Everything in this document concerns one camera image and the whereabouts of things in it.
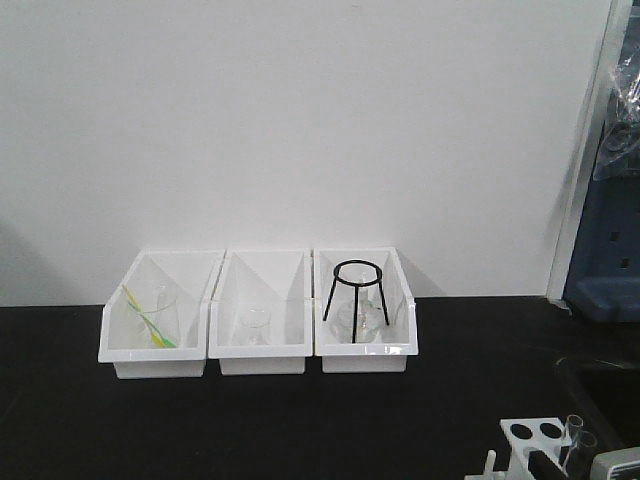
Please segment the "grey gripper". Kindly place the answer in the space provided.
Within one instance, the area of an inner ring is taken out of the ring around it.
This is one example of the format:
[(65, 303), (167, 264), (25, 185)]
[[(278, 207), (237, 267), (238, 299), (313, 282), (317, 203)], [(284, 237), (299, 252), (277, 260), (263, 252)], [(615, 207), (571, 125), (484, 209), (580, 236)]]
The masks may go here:
[(590, 480), (639, 480), (640, 447), (597, 454), (592, 462)]

